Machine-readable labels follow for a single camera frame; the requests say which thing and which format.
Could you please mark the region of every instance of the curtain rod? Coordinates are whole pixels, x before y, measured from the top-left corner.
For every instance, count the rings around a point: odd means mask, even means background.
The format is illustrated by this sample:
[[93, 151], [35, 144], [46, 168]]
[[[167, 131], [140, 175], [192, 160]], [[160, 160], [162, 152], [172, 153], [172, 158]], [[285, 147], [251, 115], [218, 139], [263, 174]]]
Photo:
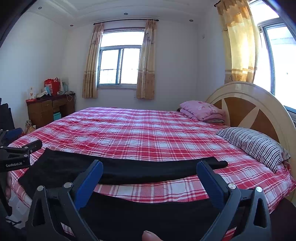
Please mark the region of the curtain rod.
[[104, 21], [104, 22], [99, 22], [99, 23], [108, 23], [108, 22], [124, 21], [124, 20], [155, 20], [155, 21], [157, 21], [157, 22], [159, 21], [159, 19], [131, 18], [131, 19], [110, 20], [110, 21]]
[[220, 2], [221, 2], [221, 0], [219, 2], [217, 2], [216, 4], [214, 4], [214, 7], [217, 7], [217, 4], [220, 3]]

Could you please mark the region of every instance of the beige curtain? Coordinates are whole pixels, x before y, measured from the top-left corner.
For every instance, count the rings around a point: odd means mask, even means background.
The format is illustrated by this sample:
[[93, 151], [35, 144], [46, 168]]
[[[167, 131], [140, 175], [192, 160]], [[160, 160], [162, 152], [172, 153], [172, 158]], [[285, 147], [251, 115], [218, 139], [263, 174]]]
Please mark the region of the beige curtain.
[[86, 61], [86, 69], [83, 76], [82, 97], [97, 98], [96, 78], [99, 49], [101, 45], [104, 24], [99, 23], [94, 26], [89, 54]]
[[154, 99], [155, 30], [156, 22], [154, 20], [148, 20], [145, 27], [144, 40], [140, 54], [137, 82], [138, 99]]
[[225, 48], [225, 84], [253, 83], [259, 52], [259, 30], [248, 0], [221, 0], [217, 5]]

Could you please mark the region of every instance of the human hand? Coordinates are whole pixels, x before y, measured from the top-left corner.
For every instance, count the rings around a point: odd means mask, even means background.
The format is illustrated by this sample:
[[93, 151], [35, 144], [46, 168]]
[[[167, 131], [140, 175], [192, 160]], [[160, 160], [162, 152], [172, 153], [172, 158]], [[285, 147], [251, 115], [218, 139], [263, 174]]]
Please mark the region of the human hand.
[[11, 184], [12, 184], [12, 178], [10, 172], [7, 172], [7, 177], [6, 177], [6, 187], [5, 187], [5, 196], [6, 200], [9, 200], [11, 198]]
[[154, 233], [149, 231], [144, 231], [142, 235], [142, 241], [162, 241], [159, 237], [157, 237]]

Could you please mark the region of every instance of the bed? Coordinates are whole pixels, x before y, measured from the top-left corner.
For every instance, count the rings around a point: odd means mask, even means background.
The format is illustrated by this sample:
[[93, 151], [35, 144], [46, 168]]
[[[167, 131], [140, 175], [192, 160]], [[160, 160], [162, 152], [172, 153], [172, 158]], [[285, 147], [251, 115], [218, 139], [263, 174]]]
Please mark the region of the bed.
[[[260, 186], [270, 213], [286, 196], [293, 196], [296, 181], [296, 130], [284, 107], [267, 91], [250, 83], [222, 86], [208, 103], [227, 112], [228, 126], [261, 131], [277, 140], [291, 154], [288, 167], [280, 164], [276, 174], [241, 149], [217, 136], [224, 124], [208, 124], [175, 111], [133, 110], [94, 107], [73, 113], [21, 137], [12, 146], [21, 147], [36, 139], [41, 150], [31, 155], [31, 165], [45, 148], [110, 158], [144, 161], [186, 160], [214, 156], [228, 162], [215, 170], [227, 183], [241, 189]], [[28, 208], [31, 199], [18, 183], [26, 169], [12, 172], [12, 189]], [[97, 185], [95, 192], [135, 202], [189, 202], [208, 198], [197, 176], [160, 183]]]

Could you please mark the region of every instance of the red gift bag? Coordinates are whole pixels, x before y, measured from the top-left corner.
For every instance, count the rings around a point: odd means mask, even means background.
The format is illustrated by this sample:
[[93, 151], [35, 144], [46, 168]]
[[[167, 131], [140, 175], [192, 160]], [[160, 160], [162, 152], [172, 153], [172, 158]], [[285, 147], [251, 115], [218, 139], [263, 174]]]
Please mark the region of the red gift bag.
[[57, 95], [60, 87], [59, 79], [56, 77], [55, 79], [47, 79], [44, 81], [44, 86], [49, 88], [51, 95]]

